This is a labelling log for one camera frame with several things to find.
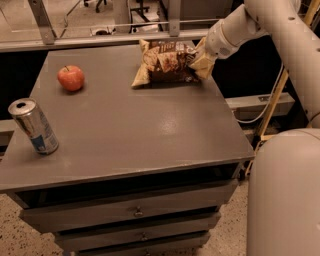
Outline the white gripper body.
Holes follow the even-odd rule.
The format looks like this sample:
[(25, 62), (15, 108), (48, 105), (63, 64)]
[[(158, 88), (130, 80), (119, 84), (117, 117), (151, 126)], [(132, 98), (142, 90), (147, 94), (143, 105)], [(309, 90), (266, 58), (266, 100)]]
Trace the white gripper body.
[(208, 31), (205, 39), (205, 52), (212, 58), (227, 59), (239, 48), (231, 44), (223, 31), (224, 22), (222, 20), (215, 23)]

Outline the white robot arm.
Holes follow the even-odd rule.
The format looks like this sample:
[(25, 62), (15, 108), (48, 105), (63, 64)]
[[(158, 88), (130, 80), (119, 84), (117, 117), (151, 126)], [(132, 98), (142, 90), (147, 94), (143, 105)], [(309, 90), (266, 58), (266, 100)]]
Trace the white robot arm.
[(210, 28), (191, 67), (205, 78), (218, 58), (269, 34), (310, 126), (258, 151), (248, 190), (247, 256), (320, 256), (320, 39), (298, 16), (301, 0), (244, 0)]

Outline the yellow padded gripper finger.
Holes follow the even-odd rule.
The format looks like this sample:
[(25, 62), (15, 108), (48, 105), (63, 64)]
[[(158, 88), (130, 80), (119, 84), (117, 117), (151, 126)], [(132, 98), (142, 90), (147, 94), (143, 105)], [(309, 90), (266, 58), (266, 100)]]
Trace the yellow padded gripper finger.
[(189, 67), (195, 71), (195, 74), (201, 79), (208, 79), (211, 76), (216, 57), (202, 55), (194, 60)]
[(207, 58), (206, 38), (202, 37), (195, 47), (195, 61)]

